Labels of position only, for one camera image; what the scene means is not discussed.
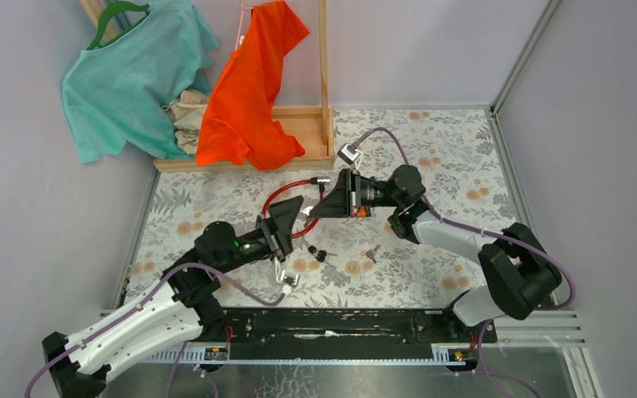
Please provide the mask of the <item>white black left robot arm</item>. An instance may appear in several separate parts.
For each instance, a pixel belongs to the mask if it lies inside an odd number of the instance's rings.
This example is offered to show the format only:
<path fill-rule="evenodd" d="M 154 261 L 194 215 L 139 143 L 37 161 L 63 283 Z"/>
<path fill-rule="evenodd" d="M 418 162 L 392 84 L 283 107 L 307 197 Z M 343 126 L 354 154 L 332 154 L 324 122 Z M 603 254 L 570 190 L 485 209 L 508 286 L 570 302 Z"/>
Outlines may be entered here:
<path fill-rule="evenodd" d="M 108 382 L 131 366 L 179 343 L 212 341 L 226 331 L 226 313 L 214 292 L 227 283 L 268 307 L 277 306 L 297 285 L 280 265 L 293 251 L 292 229 L 304 199 L 270 205 L 258 216 L 255 229 L 239 235 L 233 225 L 215 221 L 206 226 L 193 247 L 160 278 L 131 301 L 97 323 L 65 335 L 54 332 L 42 342 L 46 365 L 60 397 L 97 397 Z M 268 301 L 238 284 L 229 272 L 269 260 L 282 289 Z"/>

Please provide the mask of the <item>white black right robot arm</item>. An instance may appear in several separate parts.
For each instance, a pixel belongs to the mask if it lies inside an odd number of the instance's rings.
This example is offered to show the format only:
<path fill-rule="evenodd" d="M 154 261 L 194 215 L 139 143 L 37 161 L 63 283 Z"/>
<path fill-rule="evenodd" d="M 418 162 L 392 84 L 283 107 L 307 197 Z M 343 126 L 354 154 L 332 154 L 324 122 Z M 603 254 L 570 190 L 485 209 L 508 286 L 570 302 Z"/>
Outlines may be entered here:
<path fill-rule="evenodd" d="M 388 222 L 398 238 L 447 250 L 478 264 L 485 285 L 451 302 L 442 320 L 444 334 L 456 342 L 464 341 L 488 319 L 524 320 L 562 283 L 561 271 L 524 224 L 515 222 L 500 232 L 476 228 L 437 216 L 424 194 L 421 174 L 414 166 L 399 166 L 386 181 L 346 168 L 309 217 L 357 218 L 370 216 L 376 207 L 391 208 Z"/>

